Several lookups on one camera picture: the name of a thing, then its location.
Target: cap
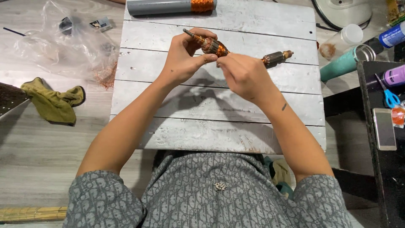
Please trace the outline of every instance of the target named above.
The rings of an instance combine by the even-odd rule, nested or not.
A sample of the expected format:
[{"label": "cap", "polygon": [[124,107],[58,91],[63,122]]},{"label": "cap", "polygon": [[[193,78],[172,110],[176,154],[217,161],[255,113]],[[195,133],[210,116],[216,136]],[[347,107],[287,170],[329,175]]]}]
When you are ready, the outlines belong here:
[{"label": "cap", "polygon": [[342,39],[349,45],[360,44],[363,39],[363,30],[356,24],[349,24],[341,31]]}]

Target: white fan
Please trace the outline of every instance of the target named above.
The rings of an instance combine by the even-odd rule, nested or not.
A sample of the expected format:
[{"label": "white fan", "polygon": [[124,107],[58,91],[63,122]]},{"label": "white fan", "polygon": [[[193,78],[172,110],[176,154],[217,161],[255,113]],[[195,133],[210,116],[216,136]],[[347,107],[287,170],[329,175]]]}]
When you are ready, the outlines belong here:
[{"label": "white fan", "polygon": [[336,30],[348,24],[364,24],[371,18],[368,0],[312,0],[312,3],[322,20]]}]

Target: wooden stick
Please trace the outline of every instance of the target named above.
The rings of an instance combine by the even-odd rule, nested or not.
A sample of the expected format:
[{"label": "wooden stick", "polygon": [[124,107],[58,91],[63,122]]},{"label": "wooden stick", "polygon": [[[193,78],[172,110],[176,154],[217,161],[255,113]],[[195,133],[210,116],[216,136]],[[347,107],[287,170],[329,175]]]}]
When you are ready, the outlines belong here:
[{"label": "wooden stick", "polygon": [[0,209],[0,222],[63,220],[66,206],[21,207]]}]

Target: smartphone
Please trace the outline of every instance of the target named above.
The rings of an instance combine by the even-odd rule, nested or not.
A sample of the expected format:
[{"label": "smartphone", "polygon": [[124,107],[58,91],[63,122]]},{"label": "smartphone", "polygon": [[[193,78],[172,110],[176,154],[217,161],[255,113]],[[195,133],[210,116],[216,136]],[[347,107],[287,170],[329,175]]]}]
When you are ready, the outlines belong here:
[{"label": "smartphone", "polygon": [[392,125],[391,109],[374,108],[374,127],[378,149],[396,151],[394,126]]}]

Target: gray patterned shirt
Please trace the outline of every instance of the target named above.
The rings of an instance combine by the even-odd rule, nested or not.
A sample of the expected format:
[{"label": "gray patterned shirt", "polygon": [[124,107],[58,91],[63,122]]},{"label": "gray patterned shirt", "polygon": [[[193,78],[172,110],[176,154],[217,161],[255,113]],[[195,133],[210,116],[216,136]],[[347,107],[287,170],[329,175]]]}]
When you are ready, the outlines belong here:
[{"label": "gray patterned shirt", "polygon": [[[219,191],[215,183],[226,186]],[[277,190],[251,156],[193,153],[167,156],[141,200],[109,171],[87,172],[69,189],[64,228],[352,227],[337,180],[309,176],[293,200]]]}]

